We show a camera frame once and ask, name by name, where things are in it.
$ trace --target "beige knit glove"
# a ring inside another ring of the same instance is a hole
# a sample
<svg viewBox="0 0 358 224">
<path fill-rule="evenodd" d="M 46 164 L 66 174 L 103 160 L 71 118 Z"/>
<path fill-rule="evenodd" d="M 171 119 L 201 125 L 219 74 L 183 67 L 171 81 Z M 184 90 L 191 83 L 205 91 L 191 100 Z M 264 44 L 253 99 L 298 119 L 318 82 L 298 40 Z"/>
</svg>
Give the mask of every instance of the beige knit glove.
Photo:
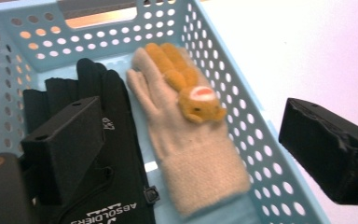
<svg viewBox="0 0 358 224">
<path fill-rule="evenodd" d="M 189 60 L 186 51 L 181 52 Z M 135 51 L 132 68 L 127 83 L 147 115 L 149 135 L 179 213 L 187 217 L 246 192 L 249 176 L 228 138 L 226 123 L 196 124 L 185 119 L 177 91 L 165 82 L 145 49 Z M 201 73 L 200 84 L 209 86 Z"/>
</svg>

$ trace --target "basket hole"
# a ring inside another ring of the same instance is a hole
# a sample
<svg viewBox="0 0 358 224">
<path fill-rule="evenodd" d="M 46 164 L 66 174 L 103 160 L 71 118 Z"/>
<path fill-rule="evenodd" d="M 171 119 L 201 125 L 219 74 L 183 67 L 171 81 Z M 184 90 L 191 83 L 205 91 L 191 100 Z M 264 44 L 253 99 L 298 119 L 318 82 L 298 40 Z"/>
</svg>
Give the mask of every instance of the basket hole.
<svg viewBox="0 0 358 224">
<path fill-rule="evenodd" d="M 95 49 L 97 48 L 97 46 L 95 44 L 89 44 L 88 45 L 88 49 Z"/>
<path fill-rule="evenodd" d="M 255 152 L 255 158 L 258 160 L 258 161 L 262 161 L 263 160 L 263 156 L 261 155 L 261 153 L 259 151 L 256 151 Z"/>
<path fill-rule="evenodd" d="M 43 46 L 45 46 L 46 48 L 50 48 L 51 46 L 53 46 L 53 42 L 45 40 L 43 41 Z"/>
<path fill-rule="evenodd" d="M 228 123 L 232 123 L 234 121 L 231 115 L 227 115 L 227 121 Z"/>
<path fill-rule="evenodd" d="M 255 117 L 252 114 L 248 114 L 247 119 L 248 119 L 249 123 L 251 123 L 251 124 L 255 123 Z"/>
<path fill-rule="evenodd" d="M 47 20 L 47 21 L 53 21 L 54 20 L 54 15 L 53 14 L 51 14 L 51 13 L 45 13 L 45 19 Z"/>
<path fill-rule="evenodd" d="M 248 163 L 249 163 L 250 165 L 255 165 L 255 161 L 254 161 L 254 159 L 253 159 L 251 156 L 248 156 L 247 159 L 248 159 Z"/>
<path fill-rule="evenodd" d="M 117 34 L 117 30 L 112 29 L 112 30 L 109 31 L 109 34 L 110 34 L 110 35 L 116 35 L 116 34 Z"/>
<path fill-rule="evenodd" d="M 11 116 L 11 110 L 9 107 L 5 107 L 5 113 L 8 115 L 8 116 Z"/>
<path fill-rule="evenodd" d="M 103 48 L 107 47 L 107 42 L 106 41 L 101 42 L 100 46 L 103 47 Z"/>
<path fill-rule="evenodd" d="M 226 100 L 227 100 L 227 102 L 231 105 L 231 103 L 232 103 L 232 97 L 231 97 L 231 95 L 226 95 Z"/>
<path fill-rule="evenodd" d="M 64 44 L 66 44 L 66 39 L 64 39 L 64 38 L 59 38 L 59 39 L 57 39 L 57 43 L 58 43 L 58 44 L 61 44 L 61 45 L 64 45 Z"/>
<path fill-rule="evenodd" d="M 271 171 L 269 170 L 269 168 L 264 167 L 263 168 L 263 173 L 267 178 L 271 178 Z"/>
<path fill-rule="evenodd" d="M 247 146 L 244 142 L 241 142 L 241 148 L 242 150 L 246 150 L 247 149 Z"/>
<path fill-rule="evenodd" d="M 290 210 L 289 206 L 287 206 L 287 204 L 283 203 L 281 204 L 282 210 L 283 212 L 287 215 L 287 216 L 291 216 L 292 215 L 292 211 Z"/>
<path fill-rule="evenodd" d="M 246 131 L 246 123 L 245 123 L 245 122 L 241 121 L 241 122 L 240 122 L 240 127 L 241 127 L 241 129 L 242 129 L 243 131 Z"/>
<path fill-rule="evenodd" d="M 81 46 L 77 46 L 77 47 L 75 48 L 75 50 L 76 50 L 77 52 L 81 52 L 81 51 L 84 50 L 84 48 L 81 47 Z"/>
<path fill-rule="evenodd" d="M 10 76 L 11 76 L 11 70 L 10 70 L 10 68 L 9 68 L 9 67 L 6 67 L 6 68 L 5 68 L 5 71 L 7 72 L 7 74 L 8 74 L 8 75 L 10 75 Z"/>
<path fill-rule="evenodd" d="M 257 189 L 255 189 L 255 197 L 258 199 L 262 198 L 260 191 L 258 191 Z"/>
<path fill-rule="evenodd" d="M 135 39 L 136 41 L 141 41 L 141 40 L 142 40 L 142 36 L 141 36 L 141 35 L 137 35 L 134 39 Z"/>
<path fill-rule="evenodd" d="M 63 49 L 62 53 L 64 54 L 70 54 L 72 51 L 70 49 Z"/>
<path fill-rule="evenodd" d="M 42 54 L 42 53 L 38 53 L 36 54 L 36 58 L 39 59 L 39 60 L 43 60 L 46 58 L 46 55 Z"/>
<path fill-rule="evenodd" d="M 150 18 L 152 18 L 152 13 L 150 13 L 150 12 L 146 12 L 145 14 L 144 14 L 144 18 L 145 19 L 147 19 L 147 20 L 149 20 Z"/>
<path fill-rule="evenodd" d="M 20 123 L 23 123 L 23 122 L 24 122 L 24 118 L 23 118 L 21 115 L 17 115 L 17 120 L 18 120 Z"/>
<path fill-rule="evenodd" d="M 266 197 L 270 198 L 271 197 L 271 194 L 269 193 L 269 190 L 266 189 L 266 188 L 263 188 L 263 193 Z"/>
<path fill-rule="evenodd" d="M 13 18 L 13 19 L 11 19 L 11 24 L 16 25 L 16 26 L 21 26 L 22 20 L 19 18 Z"/>
<path fill-rule="evenodd" d="M 28 21 L 30 21 L 31 23 L 38 23 L 39 19 L 36 16 L 29 16 Z"/>
<path fill-rule="evenodd" d="M 278 207 L 275 206 L 274 204 L 271 205 L 271 210 L 272 210 L 272 212 L 273 212 L 276 216 L 279 216 L 279 215 L 280 215 L 280 212 L 279 212 Z"/>
<path fill-rule="evenodd" d="M 261 208 L 263 209 L 264 214 L 269 217 L 269 209 L 264 205 Z"/>
<path fill-rule="evenodd" d="M 266 153 L 267 156 L 272 156 L 272 149 L 269 146 L 264 146 L 264 153 Z"/>
<path fill-rule="evenodd" d="M 289 194 L 293 194 L 293 193 L 294 193 L 293 187 L 292 187 L 289 183 L 287 183 L 287 182 L 283 182 L 283 188 L 284 188 L 284 190 L 286 190 L 286 192 L 289 193 Z"/>
<path fill-rule="evenodd" d="M 29 38 L 31 38 L 32 35 L 28 31 L 21 31 L 20 36 L 24 39 L 29 39 Z"/>
<path fill-rule="evenodd" d="M 156 12 L 156 16 L 157 17 L 162 17 L 162 16 L 164 16 L 164 12 L 159 10 L 159 11 Z"/>
<path fill-rule="evenodd" d="M 232 112 L 234 113 L 235 117 L 240 116 L 240 110 L 237 107 L 232 108 Z"/>
<path fill-rule="evenodd" d="M 80 40 L 80 38 L 77 35 L 73 35 L 71 37 L 71 40 L 72 40 L 72 42 L 78 42 Z"/>
<path fill-rule="evenodd" d="M 278 163 L 275 162 L 275 163 L 272 165 L 272 167 L 274 168 L 275 173 L 277 173 L 278 175 L 281 175 L 281 174 L 283 173 L 282 167 L 280 166 L 280 164 L 278 164 Z"/>
<path fill-rule="evenodd" d="M 11 95 L 10 93 L 5 93 L 5 98 L 7 99 L 8 102 L 11 102 Z"/>
<path fill-rule="evenodd" d="M 234 134 L 235 136 L 240 136 L 240 130 L 238 130 L 238 128 L 234 128 Z"/>
<path fill-rule="evenodd" d="M 85 34 L 83 37 L 85 39 L 87 39 L 87 40 L 91 40 L 92 39 L 92 34 Z"/>
<path fill-rule="evenodd" d="M 248 135 L 248 143 L 251 146 L 253 146 L 255 144 L 255 140 L 251 135 Z"/>
<path fill-rule="evenodd" d="M 97 36 L 100 37 L 100 38 L 102 38 L 102 37 L 105 36 L 105 33 L 104 33 L 103 31 L 99 31 L 99 32 L 97 33 Z"/>
<path fill-rule="evenodd" d="M 16 66 L 16 70 L 19 74 L 22 74 L 22 68 L 19 65 Z"/>
<path fill-rule="evenodd" d="M 58 27 L 58 26 L 52 26 L 52 27 L 50 28 L 50 31 L 51 31 L 53 34 L 57 35 L 57 34 L 59 34 L 59 33 L 61 32 L 61 28 Z"/>
<path fill-rule="evenodd" d="M 121 33 L 123 33 L 123 34 L 126 34 L 126 33 L 128 33 L 130 31 L 130 29 L 128 28 L 128 27 L 123 27 L 122 29 L 121 29 Z"/>
<path fill-rule="evenodd" d="M 261 176 L 261 174 L 260 174 L 258 171 L 255 172 L 255 178 L 256 178 L 258 181 L 262 181 L 262 180 L 263 180 L 263 177 Z"/>
<path fill-rule="evenodd" d="M 24 136 L 24 131 L 22 129 L 18 129 L 17 133 L 19 134 L 19 137 L 23 137 Z"/>
<path fill-rule="evenodd" d="M 39 49 L 39 46 L 38 46 L 36 43 L 30 43 L 30 44 L 28 45 L 28 48 L 29 48 L 29 49 Z"/>
<path fill-rule="evenodd" d="M 10 132 L 11 131 L 11 124 L 9 122 L 5 122 L 5 129 Z"/>
<path fill-rule="evenodd" d="M 281 190 L 276 185 L 272 185 L 272 191 L 277 195 L 281 196 Z"/>
<path fill-rule="evenodd" d="M 168 15 L 173 16 L 175 14 L 175 9 L 168 10 Z"/>
<path fill-rule="evenodd" d="M 17 95 L 20 96 L 20 97 L 22 97 L 22 90 L 17 89 Z"/>
<path fill-rule="evenodd" d="M 6 58 L 7 58 L 7 62 L 8 62 L 8 63 L 11 63 L 11 58 L 10 58 L 10 56 L 7 55 Z"/>
<path fill-rule="evenodd" d="M 146 30 L 150 30 L 151 28 L 153 28 L 152 24 L 148 23 L 148 24 L 145 25 Z"/>
<path fill-rule="evenodd" d="M 256 136 L 258 139 L 263 139 L 263 133 L 262 133 L 259 129 L 256 129 L 256 130 L 255 130 L 255 136 Z"/>
<path fill-rule="evenodd" d="M 301 203 L 295 202 L 295 203 L 294 203 L 294 207 L 295 207 L 296 211 L 297 211 L 301 216 L 305 216 L 305 215 L 306 215 L 305 209 L 304 209 L 304 207 L 301 205 Z"/>
<path fill-rule="evenodd" d="M 168 26 L 173 26 L 174 24 L 175 24 L 175 21 L 173 21 L 173 20 L 167 21 Z"/>
<path fill-rule="evenodd" d="M 214 57 L 215 59 L 218 59 L 218 58 L 219 58 L 219 53 L 217 52 L 217 50 L 214 50 L 214 51 L 213 51 L 213 57 Z"/>
<path fill-rule="evenodd" d="M 55 50 L 51 51 L 49 54 L 51 57 L 57 57 L 59 55 L 59 53 Z"/>
</svg>

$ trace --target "black glove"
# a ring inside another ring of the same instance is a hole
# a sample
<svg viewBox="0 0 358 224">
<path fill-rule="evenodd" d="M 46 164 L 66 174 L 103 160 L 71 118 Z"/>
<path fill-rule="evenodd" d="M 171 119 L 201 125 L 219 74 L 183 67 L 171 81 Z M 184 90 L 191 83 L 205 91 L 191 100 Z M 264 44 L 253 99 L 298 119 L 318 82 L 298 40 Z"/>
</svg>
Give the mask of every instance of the black glove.
<svg viewBox="0 0 358 224">
<path fill-rule="evenodd" d="M 39 104 L 48 105 L 50 116 L 77 97 L 100 96 L 105 143 L 70 203 L 61 206 L 39 204 L 43 223 L 155 223 L 153 207 L 144 196 L 149 187 L 123 80 L 117 72 L 107 71 L 102 64 L 89 59 L 79 60 L 76 70 L 78 81 L 48 79 L 47 93 L 33 91 L 33 95 L 45 99 Z M 27 124 L 37 123 L 32 120 L 40 122 L 41 118 L 31 117 L 29 122 L 27 116 Z"/>
</svg>

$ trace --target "plush toy face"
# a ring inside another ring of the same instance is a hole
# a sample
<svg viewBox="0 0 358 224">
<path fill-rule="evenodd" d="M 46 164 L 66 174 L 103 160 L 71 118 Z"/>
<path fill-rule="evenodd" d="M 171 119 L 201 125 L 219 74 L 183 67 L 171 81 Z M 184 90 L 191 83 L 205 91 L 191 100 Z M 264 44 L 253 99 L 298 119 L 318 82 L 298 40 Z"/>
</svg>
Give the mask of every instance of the plush toy face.
<svg viewBox="0 0 358 224">
<path fill-rule="evenodd" d="M 185 117 L 196 123 L 221 120 L 226 115 L 226 110 L 220 106 L 214 91 L 207 87 L 182 90 L 178 102 Z"/>
</svg>

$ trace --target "black object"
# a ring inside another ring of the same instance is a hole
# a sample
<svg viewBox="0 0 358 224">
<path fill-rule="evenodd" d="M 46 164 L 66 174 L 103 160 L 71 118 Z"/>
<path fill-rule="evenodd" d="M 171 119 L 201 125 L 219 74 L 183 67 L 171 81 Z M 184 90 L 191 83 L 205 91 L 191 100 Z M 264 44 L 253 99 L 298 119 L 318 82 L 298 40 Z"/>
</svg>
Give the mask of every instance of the black object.
<svg viewBox="0 0 358 224">
<path fill-rule="evenodd" d="M 279 142 L 340 204 L 358 204 L 358 126 L 311 102 L 289 98 Z"/>
<path fill-rule="evenodd" d="M 0 223 L 38 223 L 24 187 L 19 162 L 11 153 L 0 153 Z"/>
<path fill-rule="evenodd" d="M 50 119 L 48 94 L 45 91 L 24 90 L 23 97 L 26 129 L 27 133 L 31 133 Z"/>
<path fill-rule="evenodd" d="M 21 141 L 25 159 L 38 166 L 45 204 L 68 202 L 103 145 L 98 97 L 76 101 Z"/>
<path fill-rule="evenodd" d="M 97 161 L 101 166 L 112 167 L 114 177 L 106 190 L 62 209 L 52 223 L 93 219 L 102 223 L 155 223 L 152 203 L 144 195 L 149 187 L 123 80 L 116 71 L 90 59 L 79 60 L 76 71 L 79 97 L 102 99 L 105 143 Z"/>
</svg>

